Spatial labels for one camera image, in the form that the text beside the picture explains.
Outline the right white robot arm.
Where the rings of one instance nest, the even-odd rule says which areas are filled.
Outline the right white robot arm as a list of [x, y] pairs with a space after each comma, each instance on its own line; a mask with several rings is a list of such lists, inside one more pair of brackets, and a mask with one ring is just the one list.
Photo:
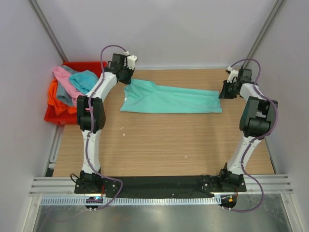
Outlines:
[[229, 66], [219, 99], [234, 99], [237, 96], [246, 101], [239, 122], [240, 141], [232, 158], [219, 172], [218, 187], [222, 191], [240, 190], [244, 187], [245, 168], [257, 145], [267, 137], [278, 120], [278, 102], [269, 100], [252, 81], [252, 71]]

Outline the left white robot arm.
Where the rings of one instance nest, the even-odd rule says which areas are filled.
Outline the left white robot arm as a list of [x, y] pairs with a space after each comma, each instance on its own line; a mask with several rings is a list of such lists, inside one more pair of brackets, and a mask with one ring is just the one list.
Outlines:
[[84, 161], [77, 185], [85, 187], [91, 193], [102, 189], [100, 176], [99, 140], [105, 126], [106, 116], [104, 101], [117, 83], [131, 84], [138, 57], [114, 53], [94, 87], [84, 96], [77, 99], [77, 123], [84, 140]]

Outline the teal green t shirt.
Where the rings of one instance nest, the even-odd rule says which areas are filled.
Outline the teal green t shirt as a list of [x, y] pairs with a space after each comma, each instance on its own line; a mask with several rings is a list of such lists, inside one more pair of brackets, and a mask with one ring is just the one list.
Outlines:
[[121, 112], [149, 114], [221, 113], [219, 92], [192, 88], [160, 86], [133, 79], [124, 88]]

